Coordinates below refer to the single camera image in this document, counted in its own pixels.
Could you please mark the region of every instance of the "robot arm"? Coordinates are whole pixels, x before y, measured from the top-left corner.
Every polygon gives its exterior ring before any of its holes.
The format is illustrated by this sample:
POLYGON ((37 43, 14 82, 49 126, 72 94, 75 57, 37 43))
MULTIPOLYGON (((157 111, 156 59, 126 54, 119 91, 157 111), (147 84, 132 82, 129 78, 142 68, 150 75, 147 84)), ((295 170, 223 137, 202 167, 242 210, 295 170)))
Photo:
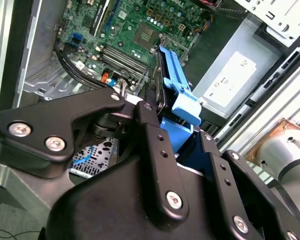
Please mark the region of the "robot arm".
MULTIPOLYGON (((151 76, 171 80, 176 65, 167 70, 157 56, 151 76)), ((193 126, 196 110, 165 110, 182 94, 193 100, 176 76, 174 87, 161 86, 157 106, 99 89, 0 112, 0 188, 40 216, 46 240, 300 240, 300 223, 246 161, 221 154, 193 126), (165 119, 175 128, 165 129, 165 119), (171 137, 176 129, 190 132, 182 147, 171 137), (74 153, 108 136, 120 138, 120 163, 74 186, 67 172, 74 153)))

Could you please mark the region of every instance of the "silver screw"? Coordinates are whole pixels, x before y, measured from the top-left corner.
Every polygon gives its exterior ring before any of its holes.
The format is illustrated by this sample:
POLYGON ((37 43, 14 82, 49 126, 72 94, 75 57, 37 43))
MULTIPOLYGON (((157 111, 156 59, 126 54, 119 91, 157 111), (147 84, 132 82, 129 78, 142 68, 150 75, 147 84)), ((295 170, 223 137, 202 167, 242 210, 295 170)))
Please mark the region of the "silver screw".
POLYGON ((150 106, 148 103, 143 104, 143 106, 150 111, 152 110, 152 106, 150 106))
POLYGON ((239 160, 239 156, 237 154, 235 154, 234 152, 231 153, 231 155, 235 160, 239 160))
POLYGON ((249 232, 246 222, 240 216, 234 216, 233 222, 240 232, 244 234, 249 232))
POLYGON ((289 237, 290 240, 298 240, 298 238, 296 237, 296 235, 294 235, 292 232, 288 231, 287 235, 289 237))
POLYGON ((112 94, 112 95, 111 95, 111 98, 114 99, 114 100, 116 100, 116 101, 119 101, 119 100, 120 100, 120 97, 118 97, 118 96, 115 95, 115 94, 112 94))
POLYGON ((204 136, 207 140, 211 141, 212 138, 209 135, 205 134, 204 136))
POLYGON ((52 136, 45 141, 45 146, 51 151, 60 152, 65 149, 66 143, 60 137, 52 136))
POLYGON ((165 197, 170 206, 174 209, 180 209, 182 207, 182 200, 174 191, 168 191, 165 197))
POLYGON ((21 122, 13 123, 9 126, 9 132, 16 137, 25 137, 31 133, 31 128, 21 122))

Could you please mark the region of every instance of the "green circuit board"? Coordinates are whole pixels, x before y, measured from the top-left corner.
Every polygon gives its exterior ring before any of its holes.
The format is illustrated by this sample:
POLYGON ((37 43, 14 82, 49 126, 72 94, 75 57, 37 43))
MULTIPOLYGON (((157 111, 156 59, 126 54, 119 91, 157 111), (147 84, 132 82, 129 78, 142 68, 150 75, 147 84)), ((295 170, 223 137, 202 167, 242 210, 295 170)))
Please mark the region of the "green circuit board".
POLYGON ((99 3, 100 0, 68 0, 59 32, 62 44, 71 43, 74 33, 83 37, 80 45, 84 53, 76 58, 86 66, 97 65, 95 71, 99 73, 105 68, 94 57, 100 53, 100 47, 111 46, 145 65, 160 44, 180 57, 211 17, 211 10, 192 0, 111 0, 102 25, 93 36, 90 28, 99 3), (93 57, 87 59, 87 53, 93 57))

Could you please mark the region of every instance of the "white label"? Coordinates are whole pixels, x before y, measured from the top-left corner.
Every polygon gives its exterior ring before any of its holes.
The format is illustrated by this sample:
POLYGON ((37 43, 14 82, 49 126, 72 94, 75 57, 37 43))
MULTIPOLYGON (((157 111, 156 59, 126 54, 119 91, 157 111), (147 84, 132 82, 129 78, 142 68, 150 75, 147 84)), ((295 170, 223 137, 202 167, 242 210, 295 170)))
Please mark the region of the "white label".
POLYGON ((236 51, 203 97, 226 107, 256 70, 255 62, 236 51))
POLYGON ((118 17, 125 20, 126 19, 127 14, 124 11, 120 11, 118 17))
POLYGON ((85 64, 82 61, 77 61, 75 66, 79 69, 82 70, 85 67, 85 64))

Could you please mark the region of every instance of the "cable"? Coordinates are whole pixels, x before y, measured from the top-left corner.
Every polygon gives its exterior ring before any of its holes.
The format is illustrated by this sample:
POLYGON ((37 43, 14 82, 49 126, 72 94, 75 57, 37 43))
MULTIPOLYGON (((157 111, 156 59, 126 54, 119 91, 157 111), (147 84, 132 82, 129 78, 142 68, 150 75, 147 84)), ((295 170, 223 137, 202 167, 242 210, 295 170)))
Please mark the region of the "cable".
POLYGON ((92 78, 91 76, 84 74, 82 71, 80 71, 76 67, 76 65, 69 59, 68 53, 67 53, 68 48, 69 48, 69 46, 67 44, 65 44, 63 52, 61 52, 59 49, 59 46, 57 44, 57 41, 54 44, 55 54, 56 54, 60 64, 62 65, 64 70, 70 75, 70 77, 72 77, 79 83, 81 83, 85 86, 88 86, 89 88, 93 88, 93 89, 112 88, 108 84, 100 82, 100 81, 92 78))
POLYGON ((0 232, 3 232, 3 233, 6 233, 6 234, 9 234, 9 236, 2 236, 0 235, 0 239, 14 239, 14 240, 18 240, 16 237, 17 236, 20 236, 22 234, 29 234, 29 233, 40 233, 41 231, 24 231, 24 232, 21 232, 21 233, 18 233, 16 235, 12 235, 10 232, 6 231, 6 230, 2 230, 0 229, 0 232))
POLYGON ((210 5, 210 6, 215 6, 216 4, 212 3, 212 2, 209 2, 209 1, 206 1, 206 0, 199 0, 199 2, 203 3, 203 4, 206 4, 206 5, 210 5))
POLYGON ((88 161, 91 157, 92 157, 92 154, 94 153, 94 146, 91 146, 90 147, 90 154, 84 158, 81 158, 79 160, 76 160, 73 162, 73 165, 78 165, 78 164, 82 164, 82 163, 85 163, 86 161, 88 161))

